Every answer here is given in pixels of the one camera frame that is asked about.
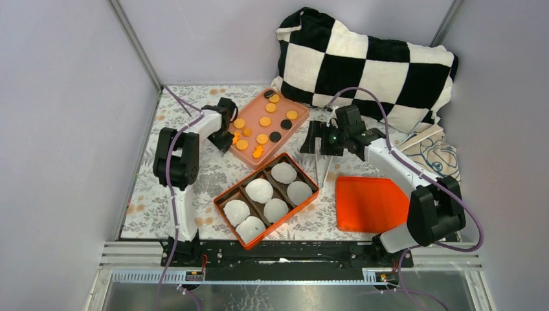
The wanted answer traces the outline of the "pink cookie tray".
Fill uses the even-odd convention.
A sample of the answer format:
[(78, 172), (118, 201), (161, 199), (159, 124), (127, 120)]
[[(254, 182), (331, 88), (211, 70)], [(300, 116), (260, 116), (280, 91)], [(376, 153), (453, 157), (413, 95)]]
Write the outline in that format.
[[(241, 130), (233, 127), (233, 122), (229, 126), (229, 132), (234, 133), (235, 131), (240, 132), (240, 139), (244, 139), (249, 143), (249, 146), (246, 150), (240, 151), (237, 150), (235, 144), (231, 144), (230, 151), (234, 156), (241, 160), (244, 164), (248, 165), (252, 169), (257, 169), (265, 164), (273, 155), (275, 155), (279, 149), (289, 140), (289, 138), (294, 135), (301, 125), (309, 118), (309, 109), (304, 105), (289, 100), (285, 98), (281, 93), (275, 91), (275, 94), (279, 95), (280, 101), (276, 103), (277, 110), (274, 113), (268, 113), (265, 110), (265, 105), (270, 103), (268, 98), (263, 96), (263, 93), (267, 91), (266, 88), (259, 93), (254, 99), (252, 99), (248, 104), (246, 104), (242, 109), (238, 111), (238, 116), (236, 119), (241, 118), (245, 120), (245, 128), (249, 127), (252, 129), (252, 135), (250, 137), (244, 137), (241, 134)], [(286, 118), (286, 113), (289, 110), (295, 110), (298, 112), (298, 118), (293, 120), (293, 127), (290, 130), (283, 130), (280, 127), (280, 122)], [(260, 126), (259, 120), (261, 117), (270, 117), (271, 124), (268, 127)], [(263, 146), (264, 152), (261, 158), (253, 159), (252, 153), (254, 148), (259, 145), (256, 142), (256, 137), (260, 134), (266, 134), (269, 136), (271, 132), (280, 132), (282, 138), (277, 143), (272, 143), (270, 140)]]

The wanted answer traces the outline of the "orange cookie box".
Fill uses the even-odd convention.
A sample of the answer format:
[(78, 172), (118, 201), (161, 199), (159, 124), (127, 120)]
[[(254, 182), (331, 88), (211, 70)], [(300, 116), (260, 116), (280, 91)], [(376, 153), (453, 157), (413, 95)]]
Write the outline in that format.
[(275, 157), (214, 199), (245, 250), (312, 203), (318, 185), (287, 153)]

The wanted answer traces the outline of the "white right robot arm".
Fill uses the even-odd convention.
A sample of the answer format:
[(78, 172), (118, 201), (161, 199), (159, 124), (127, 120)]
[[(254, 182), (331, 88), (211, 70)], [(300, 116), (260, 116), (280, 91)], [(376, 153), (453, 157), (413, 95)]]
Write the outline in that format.
[(397, 252), (414, 246), (429, 246), (466, 225), (460, 186), (452, 176), (439, 178), (405, 157), (378, 128), (366, 127), (356, 106), (334, 110), (327, 122), (311, 121), (300, 152), (342, 156), (345, 151), (378, 168), (409, 199), (407, 220), (374, 237), (371, 257), (387, 267)]

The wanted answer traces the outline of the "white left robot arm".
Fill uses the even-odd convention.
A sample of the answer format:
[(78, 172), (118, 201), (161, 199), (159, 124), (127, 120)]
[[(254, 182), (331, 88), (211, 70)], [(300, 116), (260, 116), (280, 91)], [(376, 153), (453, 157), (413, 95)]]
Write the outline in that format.
[(172, 220), (177, 231), (174, 239), (183, 242), (175, 256), (185, 266), (197, 264), (201, 257), (199, 246), (188, 242), (197, 235), (192, 185), (198, 177), (200, 145), (207, 139), (221, 152), (227, 152), (234, 138), (229, 125), (237, 116), (236, 104), (222, 97), (217, 105), (199, 109), (197, 118), (180, 130), (167, 127), (160, 130), (153, 174), (170, 191)]

